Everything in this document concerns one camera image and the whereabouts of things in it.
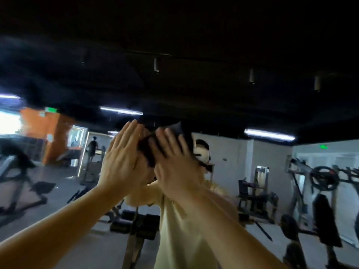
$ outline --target light fixture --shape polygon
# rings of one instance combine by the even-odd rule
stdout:
[[[106,106],[101,106],[100,109],[101,110],[112,111],[112,112],[117,112],[117,113],[129,114],[129,115],[143,115],[143,112],[133,111],[133,110],[129,110],[129,109],[116,109],[116,108],[109,108],[109,107],[106,107]]]
[[[275,140],[287,140],[287,141],[295,140],[294,136],[262,131],[262,130],[249,129],[249,128],[245,129],[245,134],[249,136],[259,136],[259,137],[275,139]]]
[[[11,94],[0,94],[0,98],[20,99],[19,96],[11,95]]]

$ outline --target man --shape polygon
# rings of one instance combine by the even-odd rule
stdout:
[[[157,136],[163,134],[163,130],[156,131]],[[154,172],[153,168],[148,169],[147,176],[150,180],[154,177]],[[204,172],[206,169],[198,164],[194,177],[205,186],[212,201],[238,221],[236,207],[224,198],[228,196],[227,192],[213,182],[205,180]],[[164,195],[158,181],[144,185],[136,192],[132,192],[126,196],[125,202],[133,207],[153,204],[160,207],[160,245],[155,269],[218,268],[217,260],[202,236],[200,227],[189,220],[179,204]]]
[[[92,141],[90,141],[90,143],[87,145],[88,147],[88,153],[89,153],[89,162],[92,161],[93,157],[95,156],[95,153],[96,153],[96,149],[98,149],[98,144],[97,144],[97,141],[96,141],[97,137],[96,136],[93,136],[92,137]]]

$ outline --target gray floor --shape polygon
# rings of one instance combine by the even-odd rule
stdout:
[[[48,181],[56,183],[55,188],[47,195],[48,203],[37,208],[26,210],[26,214],[15,222],[0,228],[0,241],[8,238],[16,232],[39,221],[43,217],[63,207],[67,200],[80,188],[82,188],[72,176],[76,170],[72,168],[38,167],[30,172],[36,181]],[[9,192],[13,184],[0,184],[0,207],[8,203]],[[35,200],[36,196],[24,191],[21,204]],[[159,214],[157,207],[141,207],[140,213]],[[110,233],[107,224],[97,224],[91,232],[84,236],[78,244],[57,265],[57,269],[71,268],[121,268],[126,248],[127,235]],[[263,245],[272,251],[278,258],[282,258],[289,240],[283,236],[278,226],[263,224],[263,228],[273,238],[270,242],[256,226],[248,226],[247,230]],[[301,235],[301,243],[306,255],[309,268],[324,269],[326,264],[326,252],[316,237]],[[145,241],[140,260],[136,268],[153,268],[159,245],[159,236],[154,241]],[[359,250],[343,243],[343,248],[336,249],[338,259],[351,265],[359,266]]]

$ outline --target orange pillar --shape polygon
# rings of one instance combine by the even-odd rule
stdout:
[[[24,122],[23,135],[31,138],[48,140],[42,163],[55,163],[56,159],[67,150],[67,133],[75,120],[60,113],[50,113],[24,108],[20,111]]]

